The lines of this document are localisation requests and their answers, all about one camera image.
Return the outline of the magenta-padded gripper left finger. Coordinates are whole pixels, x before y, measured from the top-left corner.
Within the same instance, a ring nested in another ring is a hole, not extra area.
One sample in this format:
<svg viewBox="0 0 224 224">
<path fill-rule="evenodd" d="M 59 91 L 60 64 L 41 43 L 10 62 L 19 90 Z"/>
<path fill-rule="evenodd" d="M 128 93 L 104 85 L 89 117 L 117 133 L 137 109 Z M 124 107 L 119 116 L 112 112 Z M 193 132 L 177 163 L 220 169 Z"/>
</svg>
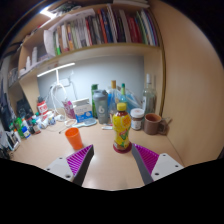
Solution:
<svg viewBox="0 0 224 224">
<path fill-rule="evenodd" d="M 81 186 L 84 182 L 89 164 L 94 156 L 94 146 L 89 145 L 69 155 L 59 157 L 45 170 L 67 181 Z"/>
</svg>

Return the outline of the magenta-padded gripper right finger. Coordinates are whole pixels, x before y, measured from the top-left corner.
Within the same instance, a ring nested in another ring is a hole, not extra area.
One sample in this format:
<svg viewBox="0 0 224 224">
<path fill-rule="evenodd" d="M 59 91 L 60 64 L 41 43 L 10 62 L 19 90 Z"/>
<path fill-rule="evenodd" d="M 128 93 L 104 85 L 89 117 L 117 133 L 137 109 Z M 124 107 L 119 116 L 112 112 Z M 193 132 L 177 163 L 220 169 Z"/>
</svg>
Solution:
<svg viewBox="0 0 224 224">
<path fill-rule="evenodd" d="M 132 144 L 132 155 L 145 185 L 183 169 L 183 166 L 167 153 L 157 154 L 137 144 Z"/>
</svg>

